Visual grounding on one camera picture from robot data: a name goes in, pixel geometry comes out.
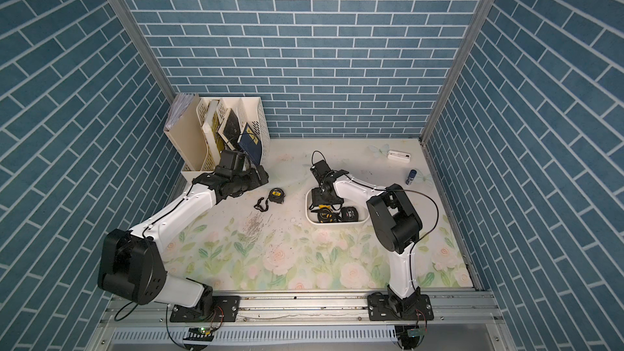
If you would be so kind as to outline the black tape measure yellow label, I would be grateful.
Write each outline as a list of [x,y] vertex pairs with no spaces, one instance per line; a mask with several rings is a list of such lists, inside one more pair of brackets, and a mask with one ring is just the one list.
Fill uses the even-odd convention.
[[339,223],[340,213],[333,211],[331,208],[320,208],[313,210],[313,213],[317,214],[317,219],[320,224]]

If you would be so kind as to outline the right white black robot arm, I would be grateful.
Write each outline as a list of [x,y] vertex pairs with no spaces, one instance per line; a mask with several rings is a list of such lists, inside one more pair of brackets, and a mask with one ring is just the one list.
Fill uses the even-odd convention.
[[414,281],[411,254],[420,240],[423,222],[405,190],[401,185],[380,187],[364,183],[345,170],[331,169],[324,160],[314,163],[310,171],[321,193],[367,208],[375,236],[388,251],[388,308],[398,318],[415,317],[421,292]]

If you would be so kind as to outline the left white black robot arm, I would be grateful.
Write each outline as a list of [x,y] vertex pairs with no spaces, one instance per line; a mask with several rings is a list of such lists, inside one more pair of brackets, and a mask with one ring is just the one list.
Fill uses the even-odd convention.
[[140,306],[171,305],[189,321],[211,319],[212,287],[168,274],[163,253],[200,214],[267,184],[264,168],[246,167],[246,159],[242,152],[224,150],[212,172],[193,178],[189,190],[161,211],[127,231],[109,232],[102,245],[98,287]]

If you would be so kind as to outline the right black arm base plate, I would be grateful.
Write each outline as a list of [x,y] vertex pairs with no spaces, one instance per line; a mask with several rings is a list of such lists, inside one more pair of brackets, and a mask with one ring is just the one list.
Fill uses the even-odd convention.
[[393,293],[374,292],[367,297],[370,321],[419,321],[434,320],[430,297],[426,294],[413,293],[400,299]]

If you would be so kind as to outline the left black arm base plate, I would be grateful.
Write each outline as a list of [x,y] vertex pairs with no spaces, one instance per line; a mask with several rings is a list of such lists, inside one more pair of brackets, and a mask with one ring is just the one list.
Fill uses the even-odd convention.
[[239,296],[210,295],[193,307],[175,305],[169,319],[172,323],[233,323],[240,302]]

